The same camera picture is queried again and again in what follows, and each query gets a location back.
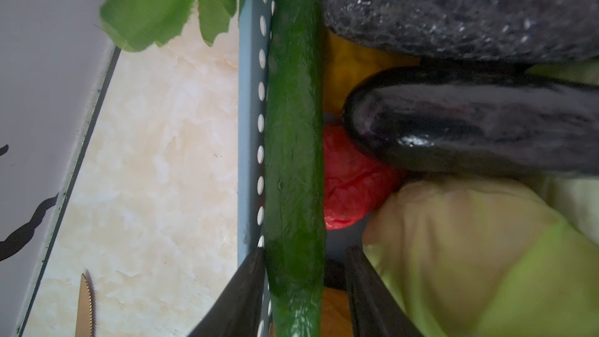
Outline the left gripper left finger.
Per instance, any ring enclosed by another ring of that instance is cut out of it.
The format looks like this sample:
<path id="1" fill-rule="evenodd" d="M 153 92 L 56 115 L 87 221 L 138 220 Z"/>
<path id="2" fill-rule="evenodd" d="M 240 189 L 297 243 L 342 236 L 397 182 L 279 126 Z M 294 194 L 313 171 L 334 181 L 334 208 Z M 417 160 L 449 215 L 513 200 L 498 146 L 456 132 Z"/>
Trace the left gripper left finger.
<path id="1" fill-rule="evenodd" d="M 264 286 L 265 250 L 257 247 L 248 254 L 190 336 L 256 336 Z"/>

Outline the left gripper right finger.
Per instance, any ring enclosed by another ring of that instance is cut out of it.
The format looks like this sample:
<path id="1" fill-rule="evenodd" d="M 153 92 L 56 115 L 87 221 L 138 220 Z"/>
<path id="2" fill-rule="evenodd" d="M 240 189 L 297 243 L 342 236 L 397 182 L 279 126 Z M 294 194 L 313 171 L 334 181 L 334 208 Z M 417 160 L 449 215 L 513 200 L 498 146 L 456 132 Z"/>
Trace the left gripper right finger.
<path id="1" fill-rule="evenodd" d="M 422 337 L 360 247 L 347 249 L 345 270 L 355 336 Z"/>

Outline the green cucumber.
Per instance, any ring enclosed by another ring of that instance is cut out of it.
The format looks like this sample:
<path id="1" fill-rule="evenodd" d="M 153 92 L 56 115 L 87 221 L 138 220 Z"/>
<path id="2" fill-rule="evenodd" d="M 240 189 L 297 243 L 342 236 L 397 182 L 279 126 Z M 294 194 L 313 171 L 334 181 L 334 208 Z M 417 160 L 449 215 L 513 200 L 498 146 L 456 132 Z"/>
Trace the green cucumber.
<path id="1" fill-rule="evenodd" d="M 279 336 L 321 331 L 326 228 L 321 0 L 275 0 L 265 113 L 265 256 Z"/>

